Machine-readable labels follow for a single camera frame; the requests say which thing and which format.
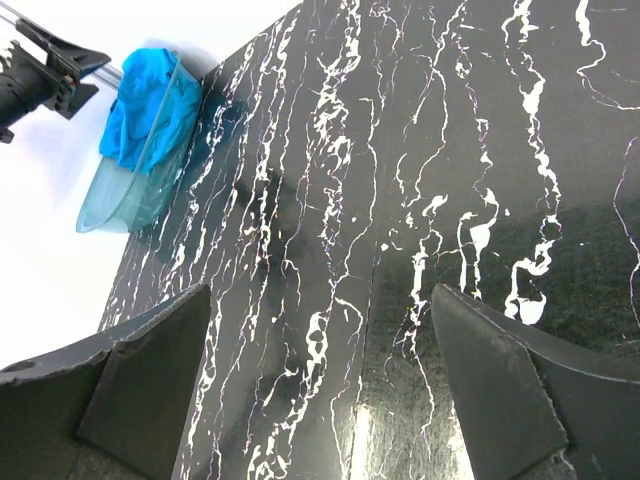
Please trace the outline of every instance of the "black marble backdrop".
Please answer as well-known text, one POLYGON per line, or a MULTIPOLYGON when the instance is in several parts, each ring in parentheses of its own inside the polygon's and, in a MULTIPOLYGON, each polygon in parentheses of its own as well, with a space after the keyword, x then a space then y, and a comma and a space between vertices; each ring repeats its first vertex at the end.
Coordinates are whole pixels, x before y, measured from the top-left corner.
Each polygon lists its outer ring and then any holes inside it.
POLYGON ((305 0, 212 71, 102 323, 212 287, 175 476, 470 475, 438 282, 635 361, 638 24, 634 0, 305 0))

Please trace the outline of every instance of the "black clamp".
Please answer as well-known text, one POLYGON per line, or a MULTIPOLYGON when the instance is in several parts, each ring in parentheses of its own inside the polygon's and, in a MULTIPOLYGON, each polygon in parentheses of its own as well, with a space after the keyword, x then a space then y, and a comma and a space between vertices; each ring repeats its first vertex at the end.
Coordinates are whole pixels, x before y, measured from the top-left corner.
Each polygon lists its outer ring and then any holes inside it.
POLYGON ((9 127, 45 105, 66 119, 72 118, 98 91, 80 80, 102 67, 111 58, 87 50, 50 34, 29 20, 19 19, 16 30, 47 53, 46 65, 12 41, 11 59, 0 72, 0 142, 10 143, 9 127))

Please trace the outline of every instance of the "white wall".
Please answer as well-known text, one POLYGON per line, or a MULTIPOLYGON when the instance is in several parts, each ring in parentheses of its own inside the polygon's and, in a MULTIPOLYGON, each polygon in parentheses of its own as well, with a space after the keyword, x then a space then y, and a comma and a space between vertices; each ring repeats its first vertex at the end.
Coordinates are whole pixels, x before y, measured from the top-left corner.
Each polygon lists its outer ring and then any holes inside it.
MULTIPOLYGON (((107 53, 118 69, 130 52, 154 45, 177 48, 200 75, 299 2, 182 0, 157 11, 147 0, 7 3, 65 40, 107 53)), ((0 19, 0 47, 17 37, 0 19)), ((75 220, 115 95, 101 86, 70 122, 40 108, 12 127, 11 145, 0 144, 0 369, 97 330, 127 236, 80 235, 75 220)))
POLYGON ((65 40, 111 56, 121 70, 141 46, 169 46, 200 76, 301 0, 4 0, 65 40))

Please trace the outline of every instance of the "blue towel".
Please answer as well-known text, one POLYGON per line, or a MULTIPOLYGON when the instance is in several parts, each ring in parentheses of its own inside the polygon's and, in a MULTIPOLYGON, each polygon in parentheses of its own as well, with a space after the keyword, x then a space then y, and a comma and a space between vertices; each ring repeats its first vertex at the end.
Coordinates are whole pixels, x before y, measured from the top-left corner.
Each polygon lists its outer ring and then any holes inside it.
MULTIPOLYGON (((131 171, 136 170, 177 63, 175 56, 164 48, 142 48, 127 58, 122 65, 124 75, 118 97, 111 106, 100 141, 102 155, 115 158, 118 165, 131 171)), ((199 84, 188 75, 177 75, 140 171, 149 173, 184 140, 199 106, 199 84)))

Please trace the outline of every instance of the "plastic bowl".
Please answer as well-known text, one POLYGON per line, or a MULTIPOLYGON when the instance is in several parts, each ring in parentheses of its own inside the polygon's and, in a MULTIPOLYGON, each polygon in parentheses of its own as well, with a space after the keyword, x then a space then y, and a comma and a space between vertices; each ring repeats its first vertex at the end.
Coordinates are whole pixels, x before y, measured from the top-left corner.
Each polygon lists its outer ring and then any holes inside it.
POLYGON ((196 123, 193 122, 184 140, 167 152, 161 163, 155 165, 148 174, 140 171, 140 167, 145 163, 147 157, 152 154, 151 145, 154 144, 154 135, 158 132, 158 120, 161 118, 163 109, 168 106, 167 98, 171 89, 176 87, 176 80, 182 77, 188 82, 198 83, 181 64, 180 55, 176 52, 173 54, 177 60, 176 68, 169 80, 169 86, 135 171, 132 172, 127 168, 120 167, 114 158, 102 157, 78 214, 76 221, 78 233, 90 232, 95 229, 123 233, 134 232, 153 223, 164 213, 173 187, 180 176, 196 123))

